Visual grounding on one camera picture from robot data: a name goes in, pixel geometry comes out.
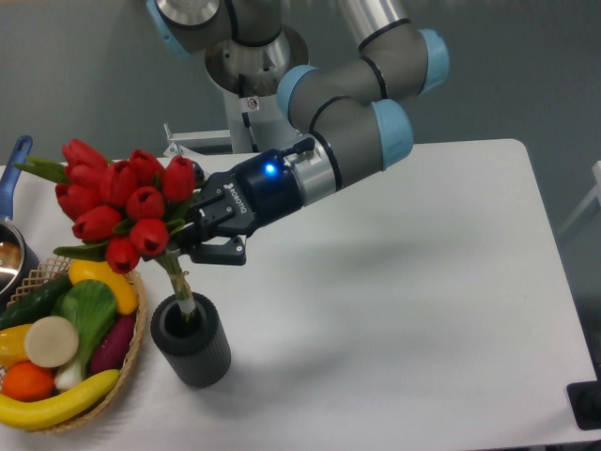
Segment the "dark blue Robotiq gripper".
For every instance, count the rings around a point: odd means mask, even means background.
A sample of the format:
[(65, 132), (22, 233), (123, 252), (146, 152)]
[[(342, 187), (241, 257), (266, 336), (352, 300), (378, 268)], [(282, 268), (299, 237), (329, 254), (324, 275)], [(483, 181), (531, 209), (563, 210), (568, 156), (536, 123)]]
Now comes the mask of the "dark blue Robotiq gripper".
[(185, 217), (183, 240), (228, 238), (221, 244), (180, 241), (180, 253), (195, 264), (243, 266), (251, 236), (303, 206), (301, 189), (286, 153), (272, 149), (239, 163), (225, 172), (207, 174), (192, 162), (194, 187), (202, 188)]

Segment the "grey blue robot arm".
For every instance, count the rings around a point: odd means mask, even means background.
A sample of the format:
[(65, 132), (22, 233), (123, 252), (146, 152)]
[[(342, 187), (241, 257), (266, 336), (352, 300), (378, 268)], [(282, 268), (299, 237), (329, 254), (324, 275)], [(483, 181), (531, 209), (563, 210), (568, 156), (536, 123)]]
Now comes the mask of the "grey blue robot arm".
[(198, 172), (199, 195), (168, 247), (170, 257), (241, 265), (258, 228), (406, 158), (413, 131), (401, 101), (442, 84), (443, 39), (416, 29), (399, 1), (342, 1), (356, 60), (330, 71), (310, 65), (300, 34), (277, 1), (150, 1), (173, 54), (203, 52), (222, 92), (228, 126), (172, 133), (173, 153), (227, 146), (246, 160)]

